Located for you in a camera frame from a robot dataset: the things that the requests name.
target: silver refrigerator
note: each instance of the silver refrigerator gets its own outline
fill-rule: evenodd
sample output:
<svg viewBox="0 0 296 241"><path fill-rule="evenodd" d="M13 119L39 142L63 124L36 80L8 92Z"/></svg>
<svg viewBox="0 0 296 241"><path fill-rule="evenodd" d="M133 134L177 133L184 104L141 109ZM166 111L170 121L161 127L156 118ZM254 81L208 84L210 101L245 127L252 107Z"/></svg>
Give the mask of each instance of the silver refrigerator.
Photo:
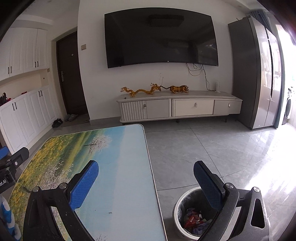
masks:
<svg viewBox="0 0 296 241"><path fill-rule="evenodd" d="M250 129L275 123L281 92L276 37L253 17L228 24L233 56L232 94L242 99L238 120Z"/></svg>

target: washing machine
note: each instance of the washing machine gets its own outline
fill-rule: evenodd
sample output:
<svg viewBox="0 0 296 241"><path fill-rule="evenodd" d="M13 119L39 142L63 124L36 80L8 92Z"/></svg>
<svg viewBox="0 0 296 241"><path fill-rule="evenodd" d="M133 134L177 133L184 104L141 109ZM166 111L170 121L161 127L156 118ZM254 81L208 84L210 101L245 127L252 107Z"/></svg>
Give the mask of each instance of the washing machine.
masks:
<svg viewBox="0 0 296 241"><path fill-rule="evenodd" d="M282 124L286 124L288 119L290 119L292 104L293 104L293 91L292 91L292 88L288 88L288 98L287 98L286 110L285 110L285 115L284 115Z"/></svg>

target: tv screen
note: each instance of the tv screen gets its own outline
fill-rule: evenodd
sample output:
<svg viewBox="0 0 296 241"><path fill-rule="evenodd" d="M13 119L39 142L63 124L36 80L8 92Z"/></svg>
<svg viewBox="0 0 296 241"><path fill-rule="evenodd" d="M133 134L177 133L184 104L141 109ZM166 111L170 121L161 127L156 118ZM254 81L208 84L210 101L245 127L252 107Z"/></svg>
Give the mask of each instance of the tv screen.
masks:
<svg viewBox="0 0 296 241"><path fill-rule="evenodd" d="M182 9L148 7L105 14L108 68L179 62L218 66L212 18Z"/></svg>

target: metal bolt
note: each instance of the metal bolt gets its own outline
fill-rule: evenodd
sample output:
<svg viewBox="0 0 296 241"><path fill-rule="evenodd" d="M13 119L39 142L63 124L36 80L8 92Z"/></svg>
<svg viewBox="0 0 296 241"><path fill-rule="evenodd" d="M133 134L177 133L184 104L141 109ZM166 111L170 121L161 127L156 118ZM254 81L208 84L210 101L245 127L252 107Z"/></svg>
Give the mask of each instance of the metal bolt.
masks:
<svg viewBox="0 0 296 241"><path fill-rule="evenodd" d="M32 192L38 192L39 191L39 187L33 187Z"/></svg>
<svg viewBox="0 0 296 241"><path fill-rule="evenodd" d="M225 186L228 188L228 189L232 189L234 186L232 183L226 183Z"/></svg>
<svg viewBox="0 0 296 241"><path fill-rule="evenodd" d="M60 189L65 189L67 187L67 183L61 183L60 185L59 185L59 188Z"/></svg>
<svg viewBox="0 0 296 241"><path fill-rule="evenodd" d="M253 187L255 192L260 192L260 189L258 187Z"/></svg>

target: white tv cabinet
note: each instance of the white tv cabinet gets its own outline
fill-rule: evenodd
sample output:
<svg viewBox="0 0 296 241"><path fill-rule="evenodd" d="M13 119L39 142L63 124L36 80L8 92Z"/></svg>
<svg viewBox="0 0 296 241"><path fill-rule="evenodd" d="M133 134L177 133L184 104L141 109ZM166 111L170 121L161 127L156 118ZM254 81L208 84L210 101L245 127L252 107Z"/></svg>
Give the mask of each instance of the white tv cabinet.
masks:
<svg viewBox="0 0 296 241"><path fill-rule="evenodd" d="M239 114L242 105L241 99L214 91L161 91L135 97L124 94L117 102L121 123Z"/></svg>

